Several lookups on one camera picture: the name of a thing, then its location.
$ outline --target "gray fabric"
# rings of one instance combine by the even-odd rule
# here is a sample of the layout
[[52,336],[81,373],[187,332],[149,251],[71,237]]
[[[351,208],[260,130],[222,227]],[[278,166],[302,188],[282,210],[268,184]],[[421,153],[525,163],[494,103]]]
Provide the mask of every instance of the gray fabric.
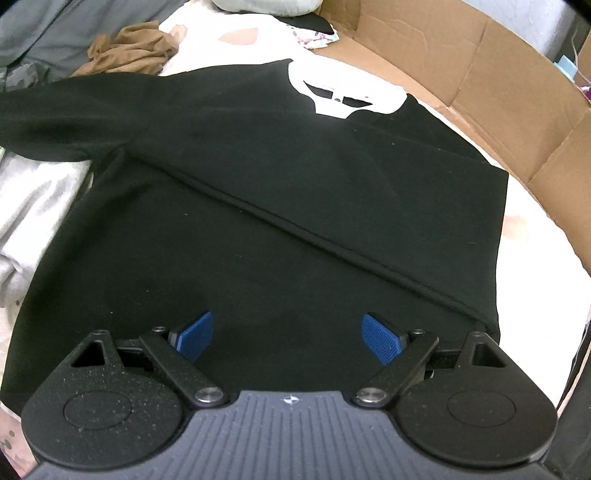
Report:
[[29,88],[47,81],[49,68],[39,63],[25,63],[14,69],[0,68],[0,92]]
[[[151,20],[163,21],[168,18],[185,0],[50,0],[57,10],[63,8],[53,18],[51,24],[34,40],[33,46],[21,58],[18,65],[37,63],[49,68],[48,80],[54,81],[69,77],[82,64],[88,61],[86,50],[98,34],[114,35],[123,27]],[[1,17],[12,13],[22,3],[43,3],[39,0],[21,0]],[[31,31],[39,32],[38,18],[22,12],[22,18],[16,23],[15,34],[24,37],[24,24],[28,23]],[[9,37],[13,26],[5,24],[2,35]]]
[[316,10],[322,0],[213,0],[213,3],[228,12],[299,17]]
[[7,67],[31,48],[70,1],[19,0],[11,6],[0,17],[0,67]]

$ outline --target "blue object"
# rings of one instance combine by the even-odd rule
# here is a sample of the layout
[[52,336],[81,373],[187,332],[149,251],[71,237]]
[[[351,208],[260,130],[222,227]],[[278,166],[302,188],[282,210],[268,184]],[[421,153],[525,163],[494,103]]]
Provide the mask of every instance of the blue object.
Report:
[[361,322],[361,337],[382,365],[389,365],[407,346],[407,340],[398,336],[369,314]]
[[207,312],[177,336],[174,348],[190,362],[194,362],[213,338],[213,315]]
[[564,73],[571,81],[574,80],[574,75],[577,73],[577,66],[570,61],[568,57],[562,55],[562,58],[558,61],[558,63],[554,62],[554,65],[558,67],[558,69]]

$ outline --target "logo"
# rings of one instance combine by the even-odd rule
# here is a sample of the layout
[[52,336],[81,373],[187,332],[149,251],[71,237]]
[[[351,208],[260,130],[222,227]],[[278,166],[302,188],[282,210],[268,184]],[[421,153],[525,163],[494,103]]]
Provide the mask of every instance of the logo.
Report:
[[300,399],[295,395],[288,395],[286,398],[283,399],[283,401],[288,405],[295,405],[300,401]]

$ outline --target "ribbed plastic surface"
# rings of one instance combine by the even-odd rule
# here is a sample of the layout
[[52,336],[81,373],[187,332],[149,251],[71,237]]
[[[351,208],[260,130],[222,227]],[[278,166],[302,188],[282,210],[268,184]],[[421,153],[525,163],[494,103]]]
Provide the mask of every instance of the ribbed plastic surface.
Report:
[[388,416],[337,392],[243,392],[202,410],[178,441],[146,462],[84,473],[43,464],[28,480],[556,480],[540,465],[511,472],[455,470],[399,436]]

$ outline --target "light gray cloth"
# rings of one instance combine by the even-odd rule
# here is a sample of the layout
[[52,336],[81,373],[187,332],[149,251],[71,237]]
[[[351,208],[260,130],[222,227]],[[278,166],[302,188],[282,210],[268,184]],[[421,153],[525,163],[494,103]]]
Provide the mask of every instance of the light gray cloth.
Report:
[[0,148],[0,307],[24,298],[89,166],[29,160]]
[[49,81],[67,78],[88,61],[98,34],[163,21],[184,1],[20,0],[0,17],[0,67],[21,56],[11,67],[38,63],[49,67]]
[[322,0],[213,0],[213,3],[227,12],[299,17],[316,10]]

